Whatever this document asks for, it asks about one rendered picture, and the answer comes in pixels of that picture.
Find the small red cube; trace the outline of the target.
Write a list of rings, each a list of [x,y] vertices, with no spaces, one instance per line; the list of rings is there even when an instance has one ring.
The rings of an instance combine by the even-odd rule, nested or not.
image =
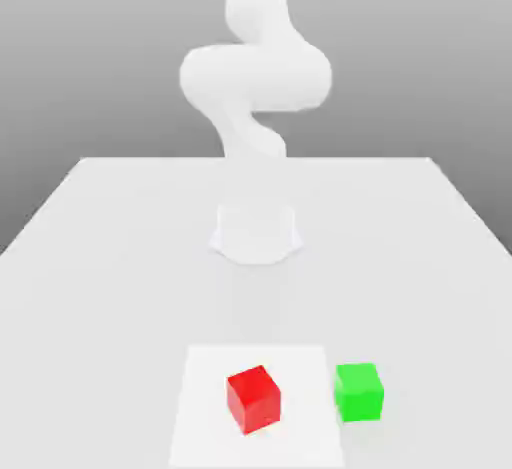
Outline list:
[[[227,377],[226,400],[243,435],[281,420],[281,391],[263,365]]]

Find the small green cube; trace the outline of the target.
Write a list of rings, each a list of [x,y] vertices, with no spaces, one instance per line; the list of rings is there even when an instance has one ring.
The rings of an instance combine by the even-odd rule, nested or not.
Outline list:
[[[381,418],[384,387],[373,363],[336,366],[334,399],[344,423],[377,421]]]

